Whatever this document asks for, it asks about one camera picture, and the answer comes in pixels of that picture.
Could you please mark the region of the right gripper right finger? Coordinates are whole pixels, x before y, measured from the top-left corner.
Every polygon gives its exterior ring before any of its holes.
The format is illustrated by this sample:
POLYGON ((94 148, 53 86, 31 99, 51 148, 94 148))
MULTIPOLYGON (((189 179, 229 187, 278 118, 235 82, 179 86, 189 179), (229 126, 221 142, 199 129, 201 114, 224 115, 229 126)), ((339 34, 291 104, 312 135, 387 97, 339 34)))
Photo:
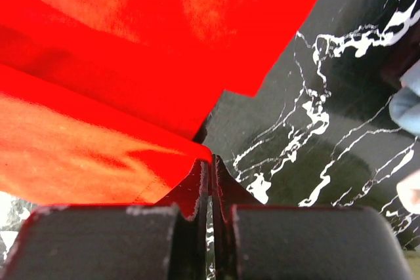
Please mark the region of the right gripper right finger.
POLYGON ((211 193, 213 202, 213 228, 215 247, 215 277, 237 279, 236 239, 234 236, 234 205, 261 206, 229 173, 222 158, 213 156, 211 166, 211 193))

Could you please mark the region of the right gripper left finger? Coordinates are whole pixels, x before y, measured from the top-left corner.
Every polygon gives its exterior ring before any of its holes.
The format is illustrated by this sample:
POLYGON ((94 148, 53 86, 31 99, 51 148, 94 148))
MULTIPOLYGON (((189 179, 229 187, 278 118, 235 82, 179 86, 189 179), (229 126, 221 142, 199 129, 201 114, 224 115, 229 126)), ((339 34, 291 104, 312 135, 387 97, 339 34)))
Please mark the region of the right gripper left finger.
POLYGON ((171 234, 169 279, 205 279, 208 197, 209 164, 196 160, 186 178, 155 203, 179 209, 171 234))

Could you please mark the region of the red t-shirt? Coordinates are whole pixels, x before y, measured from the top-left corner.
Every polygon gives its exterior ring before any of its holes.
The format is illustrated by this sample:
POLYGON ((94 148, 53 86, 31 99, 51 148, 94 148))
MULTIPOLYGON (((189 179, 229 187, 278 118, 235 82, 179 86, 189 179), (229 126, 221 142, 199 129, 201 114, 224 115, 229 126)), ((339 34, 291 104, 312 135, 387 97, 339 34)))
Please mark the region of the red t-shirt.
POLYGON ((225 91, 253 97, 317 0, 1 0, 1 191, 154 203, 211 152, 225 91))

